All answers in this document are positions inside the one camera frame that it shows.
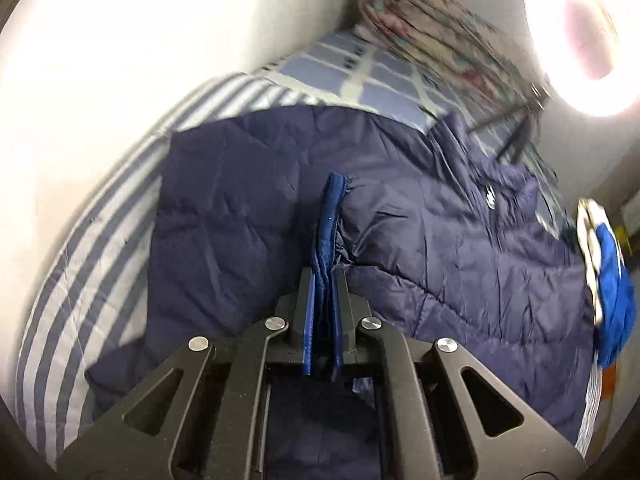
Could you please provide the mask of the floral folded blanket stack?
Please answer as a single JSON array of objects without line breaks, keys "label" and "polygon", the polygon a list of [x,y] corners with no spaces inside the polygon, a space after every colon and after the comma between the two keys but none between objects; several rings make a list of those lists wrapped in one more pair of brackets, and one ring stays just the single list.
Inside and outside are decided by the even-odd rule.
[{"label": "floral folded blanket stack", "polygon": [[372,39],[478,102],[525,100],[542,77],[510,36],[457,0],[358,0]]}]

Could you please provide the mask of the black tripod stand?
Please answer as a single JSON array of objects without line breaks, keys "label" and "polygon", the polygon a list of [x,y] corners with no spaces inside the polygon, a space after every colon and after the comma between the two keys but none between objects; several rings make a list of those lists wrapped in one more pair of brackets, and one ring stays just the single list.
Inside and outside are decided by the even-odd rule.
[{"label": "black tripod stand", "polygon": [[503,112],[484,119],[466,129],[469,134],[478,133],[495,125],[514,122],[506,140],[504,140],[494,159],[506,160],[509,164],[517,164],[540,130],[540,118],[547,103],[551,100],[549,90],[541,84],[531,84],[524,101],[511,105]]}]

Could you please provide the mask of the navy quilted puffer jacket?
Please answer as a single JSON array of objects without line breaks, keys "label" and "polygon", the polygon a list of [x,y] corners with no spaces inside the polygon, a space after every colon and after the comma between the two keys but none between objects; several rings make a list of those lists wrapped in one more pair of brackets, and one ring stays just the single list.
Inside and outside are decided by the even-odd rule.
[{"label": "navy quilted puffer jacket", "polygon": [[[573,479],[593,336],[538,184],[449,115],[272,108],[176,133],[142,339],[99,360],[74,478]],[[316,276],[312,369],[291,346]],[[331,274],[370,360],[333,378]]]}]

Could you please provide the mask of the blue white striped quilt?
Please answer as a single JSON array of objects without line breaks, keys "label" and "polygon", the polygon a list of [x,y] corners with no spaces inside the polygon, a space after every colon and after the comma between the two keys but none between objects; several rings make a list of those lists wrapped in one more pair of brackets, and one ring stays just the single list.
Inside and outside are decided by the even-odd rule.
[{"label": "blue white striped quilt", "polygon": [[207,81],[142,136],[90,200],[41,285],[17,357],[14,416],[48,465],[90,424],[86,369],[143,330],[146,263],[171,135],[311,101],[264,77]]}]

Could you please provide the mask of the blue and white folded garment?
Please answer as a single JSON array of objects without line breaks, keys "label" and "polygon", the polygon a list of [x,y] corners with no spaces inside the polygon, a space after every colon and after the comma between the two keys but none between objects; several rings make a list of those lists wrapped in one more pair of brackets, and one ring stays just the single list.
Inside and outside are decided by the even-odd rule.
[{"label": "blue and white folded garment", "polygon": [[576,233],[592,298],[598,365],[607,368],[623,351],[634,329],[634,284],[608,216],[595,200],[578,200]]}]

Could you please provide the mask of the blue checked bed sheet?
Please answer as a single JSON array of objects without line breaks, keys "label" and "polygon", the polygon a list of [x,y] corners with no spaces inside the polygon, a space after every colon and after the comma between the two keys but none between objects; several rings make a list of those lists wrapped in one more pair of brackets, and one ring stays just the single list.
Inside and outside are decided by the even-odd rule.
[{"label": "blue checked bed sheet", "polygon": [[[426,68],[368,44],[351,32],[329,34],[306,49],[262,66],[255,74],[326,104],[370,110],[422,132],[434,125],[435,118],[452,110],[470,127],[501,113],[477,104]],[[472,133],[471,138],[483,153],[494,156],[513,126],[514,122],[495,125]],[[532,144],[521,161],[539,182],[537,219],[558,237],[573,220],[556,187],[555,172]]]}]

